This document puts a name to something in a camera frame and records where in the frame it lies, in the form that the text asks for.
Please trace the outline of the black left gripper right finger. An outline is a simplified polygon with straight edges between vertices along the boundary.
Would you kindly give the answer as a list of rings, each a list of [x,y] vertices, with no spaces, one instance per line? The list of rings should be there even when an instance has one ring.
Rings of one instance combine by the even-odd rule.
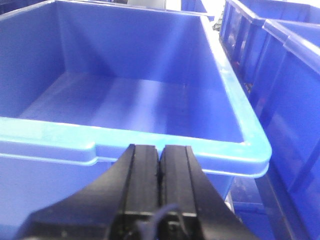
[[[190,146],[166,145],[160,159],[162,205],[176,204],[160,222],[160,240],[256,240],[202,171]]]

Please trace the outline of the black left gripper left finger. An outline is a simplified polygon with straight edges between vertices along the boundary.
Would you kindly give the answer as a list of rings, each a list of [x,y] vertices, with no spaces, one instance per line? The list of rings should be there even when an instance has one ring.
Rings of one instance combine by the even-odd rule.
[[[131,144],[92,183],[32,212],[16,240],[120,240],[159,207],[159,157],[153,145]]]

